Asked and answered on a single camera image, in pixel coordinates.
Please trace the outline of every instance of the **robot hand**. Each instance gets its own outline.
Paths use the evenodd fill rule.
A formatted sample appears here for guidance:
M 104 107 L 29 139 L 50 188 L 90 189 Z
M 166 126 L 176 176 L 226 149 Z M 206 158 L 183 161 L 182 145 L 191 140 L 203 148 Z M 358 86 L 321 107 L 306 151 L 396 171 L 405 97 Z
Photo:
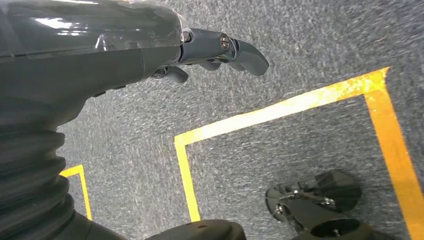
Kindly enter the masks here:
M 177 65 L 200 65 L 206 70 L 215 71 L 222 63 L 237 71 L 248 71 L 255 76 L 263 75 L 269 63 L 253 45 L 228 37 L 225 33 L 197 28 L 183 29 L 184 43 L 177 56 L 168 66 L 160 67 L 153 78 L 172 77 L 184 83 L 189 75 Z

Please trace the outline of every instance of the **bolt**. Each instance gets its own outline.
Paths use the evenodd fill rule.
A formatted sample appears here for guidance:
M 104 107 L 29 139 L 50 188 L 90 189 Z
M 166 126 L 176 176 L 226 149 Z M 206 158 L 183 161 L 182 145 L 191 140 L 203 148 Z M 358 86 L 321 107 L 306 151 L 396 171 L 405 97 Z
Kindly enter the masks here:
M 188 31 L 183 32 L 182 35 L 184 36 L 184 43 L 188 43 L 192 40 L 192 36 Z
M 280 204 L 277 204 L 275 206 L 275 212 L 278 213 L 278 214 L 284 214 L 284 208 L 283 208 L 283 206 L 281 206 Z
M 336 237 L 340 237 L 340 232 L 339 232 L 339 230 L 337 228 L 333 229 L 332 232 L 334 233 L 334 235 Z
M 228 37 L 226 35 L 222 35 L 221 39 L 221 48 L 228 50 L 230 48 L 230 40 L 228 39 Z

